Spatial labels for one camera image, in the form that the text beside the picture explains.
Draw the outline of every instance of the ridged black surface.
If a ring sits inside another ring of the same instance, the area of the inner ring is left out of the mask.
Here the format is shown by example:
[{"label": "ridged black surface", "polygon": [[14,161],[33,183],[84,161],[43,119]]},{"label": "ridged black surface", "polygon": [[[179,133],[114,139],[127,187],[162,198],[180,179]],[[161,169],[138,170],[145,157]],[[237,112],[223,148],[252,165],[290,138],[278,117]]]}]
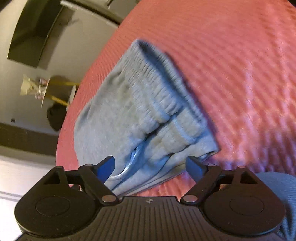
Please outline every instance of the ridged black surface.
[{"label": "ridged black surface", "polygon": [[[45,240],[27,234],[17,241]],[[56,241],[280,241],[275,234],[256,238],[231,236],[216,230],[196,207],[175,197],[125,197],[113,207],[104,207],[85,229]]]}]

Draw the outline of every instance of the bed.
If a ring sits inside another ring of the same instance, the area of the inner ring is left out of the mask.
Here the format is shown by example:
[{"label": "bed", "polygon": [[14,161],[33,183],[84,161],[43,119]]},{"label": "bed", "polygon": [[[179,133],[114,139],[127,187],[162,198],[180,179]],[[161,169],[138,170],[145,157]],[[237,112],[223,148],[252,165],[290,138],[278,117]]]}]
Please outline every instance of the bed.
[{"label": "bed", "polygon": [[[82,80],[57,165],[78,168],[76,119],[136,38],[173,59],[206,112],[221,149],[208,163],[296,174],[296,9],[287,0],[142,0]],[[138,195],[181,197],[193,185],[183,173]]]}]

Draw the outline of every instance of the gray wall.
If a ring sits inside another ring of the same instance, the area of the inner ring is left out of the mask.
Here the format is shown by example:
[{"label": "gray wall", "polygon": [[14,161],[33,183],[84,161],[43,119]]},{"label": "gray wall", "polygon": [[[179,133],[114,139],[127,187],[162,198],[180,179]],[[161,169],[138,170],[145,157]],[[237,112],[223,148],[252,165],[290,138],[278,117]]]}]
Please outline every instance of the gray wall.
[{"label": "gray wall", "polygon": [[19,96],[23,74],[31,78],[61,75],[80,82],[116,26],[85,12],[63,10],[49,36],[39,68],[7,60],[15,26],[27,0],[13,0],[0,12],[0,122],[48,133],[54,132],[33,96]]}]

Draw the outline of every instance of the metal screw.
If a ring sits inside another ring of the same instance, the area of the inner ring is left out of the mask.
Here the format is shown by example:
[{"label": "metal screw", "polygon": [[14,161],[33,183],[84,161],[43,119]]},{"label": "metal screw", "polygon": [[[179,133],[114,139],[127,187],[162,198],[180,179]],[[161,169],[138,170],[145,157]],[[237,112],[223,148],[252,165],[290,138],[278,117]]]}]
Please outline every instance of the metal screw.
[{"label": "metal screw", "polygon": [[194,195],[186,195],[183,197],[185,202],[196,202],[198,200],[197,196]]},{"label": "metal screw", "polygon": [[116,197],[113,195],[105,195],[102,197],[103,202],[114,202],[116,201]]}]

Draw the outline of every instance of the red bedspread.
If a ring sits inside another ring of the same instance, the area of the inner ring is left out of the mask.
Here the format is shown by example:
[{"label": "red bedspread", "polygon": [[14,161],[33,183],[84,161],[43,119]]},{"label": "red bedspread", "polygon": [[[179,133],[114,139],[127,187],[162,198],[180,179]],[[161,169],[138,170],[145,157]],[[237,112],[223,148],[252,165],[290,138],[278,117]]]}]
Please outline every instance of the red bedspread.
[{"label": "red bedspread", "polygon": [[[296,9],[287,0],[142,0],[83,79],[57,165],[78,168],[76,118],[136,38],[172,57],[214,123],[221,151],[210,162],[296,174]],[[193,184],[182,174],[141,195],[180,197]]]}]

